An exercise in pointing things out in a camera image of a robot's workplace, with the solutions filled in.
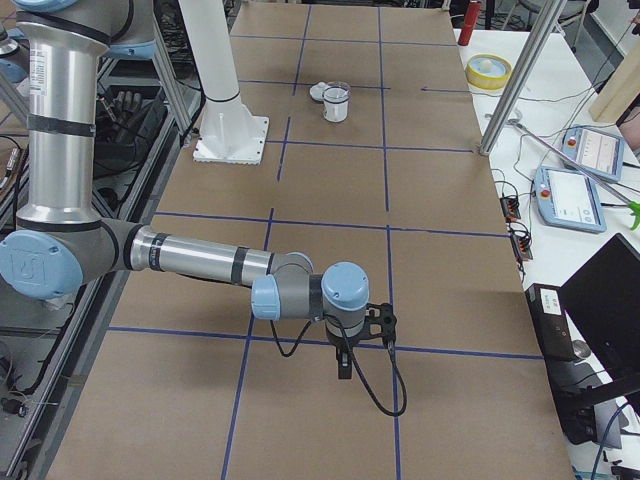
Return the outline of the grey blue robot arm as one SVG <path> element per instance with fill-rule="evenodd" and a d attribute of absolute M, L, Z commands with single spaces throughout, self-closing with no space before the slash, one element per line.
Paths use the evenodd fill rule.
<path fill-rule="evenodd" d="M 1 244 L 1 274 L 16 291 L 52 299 L 120 270 L 168 271 L 251 291 L 255 317 L 322 321 L 339 375 L 359 369 L 353 348 L 369 330 L 369 281 L 351 262 L 315 274 L 303 254 L 277 254 L 157 233 L 104 218 L 91 203 L 98 62 L 115 50 L 156 49 L 149 1 L 20 1 L 29 42 L 29 193 Z"/>

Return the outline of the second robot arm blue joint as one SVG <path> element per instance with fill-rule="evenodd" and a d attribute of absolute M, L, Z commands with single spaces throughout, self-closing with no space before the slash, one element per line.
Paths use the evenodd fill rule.
<path fill-rule="evenodd" d="M 118 60 L 150 60 L 156 51 L 156 41 L 112 44 L 104 54 L 107 58 Z"/>

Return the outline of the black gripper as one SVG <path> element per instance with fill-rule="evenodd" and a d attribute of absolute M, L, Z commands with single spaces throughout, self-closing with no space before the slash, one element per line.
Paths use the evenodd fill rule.
<path fill-rule="evenodd" d="M 344 338 L 341 335 L 334 335 L 331 332 L 326 333 L 327 340 L 336 349 L 336 361 L 338 365 L 338 378 L 349 379 L 350 378 L 350 355 L 349 351 L 359 343 L 360 338 L 358 335 L 347 336 Z"/>

